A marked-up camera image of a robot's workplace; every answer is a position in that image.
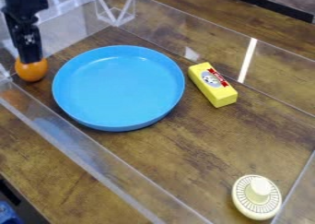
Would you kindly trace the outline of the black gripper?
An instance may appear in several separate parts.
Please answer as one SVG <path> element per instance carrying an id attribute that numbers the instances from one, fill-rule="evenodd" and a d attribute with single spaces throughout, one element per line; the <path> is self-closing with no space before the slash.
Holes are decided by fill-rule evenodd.
<path id="1" fill-rule="evenodd" d="M 4 0 L 1 11 L 9 17 L 9 35 L 17 49 L 20 61 L 32 64 L 41 60 L 39 19 L 33 17 L 48 8 L 48 0 Z"/>

